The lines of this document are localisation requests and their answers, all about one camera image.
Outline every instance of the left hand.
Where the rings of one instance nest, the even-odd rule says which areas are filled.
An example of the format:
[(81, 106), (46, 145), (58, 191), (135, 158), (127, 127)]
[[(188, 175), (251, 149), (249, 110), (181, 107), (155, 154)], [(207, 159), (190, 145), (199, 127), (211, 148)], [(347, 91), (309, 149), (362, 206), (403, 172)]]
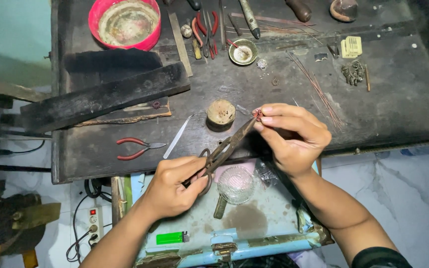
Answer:
[[(205, 172), (206, 157), (186, 156), (158, 163), (155, 175), (145, 193), (137, 200), (152, 221), (172, 217), (188, 210), (208, 183)], [(182, 182), (191, 179), (185, 188)]]

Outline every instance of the wall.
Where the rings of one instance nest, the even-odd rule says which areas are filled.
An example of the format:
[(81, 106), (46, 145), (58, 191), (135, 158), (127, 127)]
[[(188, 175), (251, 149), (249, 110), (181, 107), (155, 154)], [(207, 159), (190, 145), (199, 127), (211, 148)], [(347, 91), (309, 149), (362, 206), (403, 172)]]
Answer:
[(51, 83), (51, 7), (47, 0), (0, 0), (0, 81)]

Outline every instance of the power strip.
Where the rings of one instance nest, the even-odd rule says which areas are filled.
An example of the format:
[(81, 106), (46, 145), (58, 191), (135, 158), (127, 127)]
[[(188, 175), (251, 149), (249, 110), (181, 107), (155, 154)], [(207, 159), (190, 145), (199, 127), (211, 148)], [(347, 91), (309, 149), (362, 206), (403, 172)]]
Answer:
[(98, 243), (104, 236), (104, 218), (102, 218), (102, 208), (93, 207), (89, 209), (89, 228), (95, 231), (89, 231), (89, 243)]

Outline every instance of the red-handled pliers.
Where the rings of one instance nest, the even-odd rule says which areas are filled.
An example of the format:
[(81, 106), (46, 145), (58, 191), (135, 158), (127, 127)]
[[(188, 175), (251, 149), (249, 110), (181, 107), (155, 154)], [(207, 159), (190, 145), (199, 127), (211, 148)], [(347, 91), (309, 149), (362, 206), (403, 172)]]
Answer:
[(215, 36), (216, 34), (216, 30), (218, 30), (218, 14), (216, 13), (216, 11), (212, 11), (211, 14), (213, 14), (214, 17), (214, 25), (211, 26), (211, 20), (210, 18), (208, 18), (209, 22), (209, 27), (211, 29), (211, 33), (208, 33), (208, 31), (206, 30), (206, 28), (203, 26), (203, 24), (201, 23), (200, 19), (201, 19), (201, 13), (198, 12), (198, 14), (196, 14), (196, 25), (198, 25), (198, 27), (200, 28), (200, 31), (205, 35), (208, 36), (208, 46), (210, 47), (210, 54), (211, 54), (211, 59), (214, 59), (215, 55), (218, 55), (218, 48), (216, 47), (216, 42), (213, 39), (213, 36)]
[(133, 160), (137, 157), (139, 157), (140, 155), (143, 155), (143, 153), (145, 153), (146, 151), (148, 151), (149, 149), (155, 149), (155, 148), (160, 148), (166, 145), (166, 143), (146, 143), (140, 139), (137, 138), (123, 138), (117, 141), (117, 144), (122, 144), (122, 143), (128, 143), (128, 142), (132, 142), (132, 143), (138, 143), (140, 145), (146, 146), (147, 148), (138, 151), (137, 153), (133, 154), (133, 155), (128, 155), (128, 156), (117, 156), (118, 160)]

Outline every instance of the workbench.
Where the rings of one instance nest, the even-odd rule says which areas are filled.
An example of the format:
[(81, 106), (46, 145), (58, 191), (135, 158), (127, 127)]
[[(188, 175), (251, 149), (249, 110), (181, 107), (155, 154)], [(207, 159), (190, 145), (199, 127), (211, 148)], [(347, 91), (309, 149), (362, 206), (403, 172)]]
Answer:
[[(52, 92), (54, 95), (71, 91), (71, 77), (61, 62), (65, 53), (98, 51), (87, 26), (87, 14), (94, 0), (57, 0), (52, 2)], [(163, 158), (167, 146), (147, 151), (132, 161), (119, 161), (117, 155), (131, 154), (140, 148), (133, 144), (116, 145), (123, 137), (137, 137), (148, 143), (171, 143), (187, 119), (182, 137), (171, 152), (169, 159), (185, 155), (199, 155), (209, 148), (215, 149), (220, 141), (231, 136), (249, 118), (251, 111), (264, 103), (286, 102), (297, 104), (326, 123), (332, 132), (332, 142), (327, 152), (353, 152), (364, 149), (407, 145), (429, 141), (429, 0), (359, 0), (358, 19), (353, 23), (341, 23), (331, 18), (328, 3), (324, 0), (304, 0), (312, 9), (309, 23), (323, 33), (317, 40), (306, 35), (261, 33), (256, 40), (251, 34), (243, 34), (255, 42), (258, 59), (265, 59), (265, 70), (256, 64), (245, 67), (233, 64), (226, 51), (221, 50), (220, 31), (215, 39), (219, 54), (214, 60), (195, 60), (189, 40), (185, 46), (189, 55), (193, 77), (188, 92), (169, 97), (170, 117), (150, 119), (123, 125), (89, 125), (53, 131), (52, 182), (68, 183), (80, 179), (152, 171)], [(173, 38), (167, 8), (158, 1), (162, 14), (162, 32), (154, 50), (159, 52), (165, 64), (179, 60)], [(218, 1), (204, 1), (207, 10), (218, 10)], [(225, 23), (229, 12), (242, 13), (238, 1), (223, 1)], [(251, 0), (251, 8), (257, 16), (295, 20), (292, 10), (283, 0)], [(170, 6), (185, 22), (195, 11), (184, 0), (176, 0)], [(241, 28), (247, 28), (243, 19), (237, 20)], [(289, 27), (273, 22), (277, 26)], [(368, 65), (371, 92), (365, 82), (350, 86), (340, 67), (351, 61), (340, 57), (335, 60), (326, 44), (334, 44), (347, 36), (362, 38), (363, 54), (360, 60)], [(227, 33), (236, 40), (235, 33)], [(342, 119), (342, 129), (334, 129), (326, 108), (301, 70), (289, 61), (286, 50), (276, 47), (296, 42), (305, 43), (292, 50), (313, 72)], [(329, 53), (328, 59), (314, 61), (314, 54)], [(279, 80), (278, 86), (271, 79)], [(215, 133), (206, 128), (206, 109), (214, 100), (224, 98), (236, 107), (236, 119), (230, 130)], [(230, 161), (268, 154), (266, 144), (256, 133), (251, 133), (235, 150)]]

